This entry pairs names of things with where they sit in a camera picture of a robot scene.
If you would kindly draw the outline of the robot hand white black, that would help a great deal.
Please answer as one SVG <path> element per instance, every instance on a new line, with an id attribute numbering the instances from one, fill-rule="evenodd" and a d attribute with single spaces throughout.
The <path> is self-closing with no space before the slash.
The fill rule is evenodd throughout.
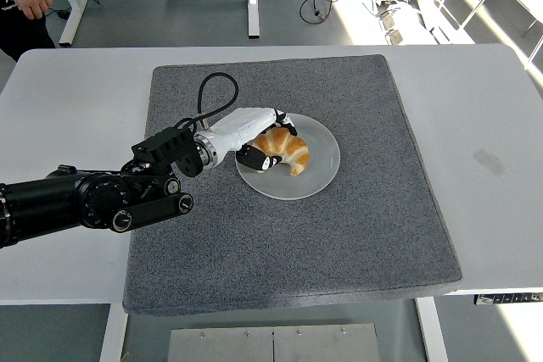
<path id="1" fill-rule="evenodd" d="M 283 112 L 272 108 L 238 108 L 199 135 L 206 141 L 208 168 L 216 167 L 228 152 L 237 152 L 260 133 L 274 125 L 286 127 L 297 136 L 292 120 Z"/>

